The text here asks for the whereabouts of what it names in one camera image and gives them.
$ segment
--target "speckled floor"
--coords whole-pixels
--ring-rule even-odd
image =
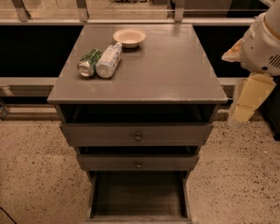
[[[214,122],[187,182],[192,219],[279,223],[280,142],[262,118],[240,129],[224,120]],[[91,185],[59,124],[0,122],[0,206],[18,224],[77,224],[87,217]],[[2,211],[0,223],[12,223]]]

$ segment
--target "plastic bottle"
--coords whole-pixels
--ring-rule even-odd
[[[110,45],[96,64],[96,72],[102,78],[110,78],[122,56],[122,44],[117,42],[115,45]]]

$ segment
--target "can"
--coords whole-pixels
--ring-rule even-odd
[[[78,62],[77,68],[79,73],[84,77],[92,77],[95,74],[96,63],[101,56],[102,51],[99,49],[93,49],[87,52]]]

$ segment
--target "small bowl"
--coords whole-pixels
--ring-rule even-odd
[[[125,48],[137,47],[145,38],[146,33],[144,31],[130,28],[119,30],[113,35],[113,39],[120,42]]]

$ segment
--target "cabinet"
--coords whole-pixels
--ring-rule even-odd
[[[83,54],[130,27],[147,38],[111,79],[79,76]],[[227,97],[191,25],[85,25],[48,101],[92,182],[87,221],[192,221],[186,180]]]

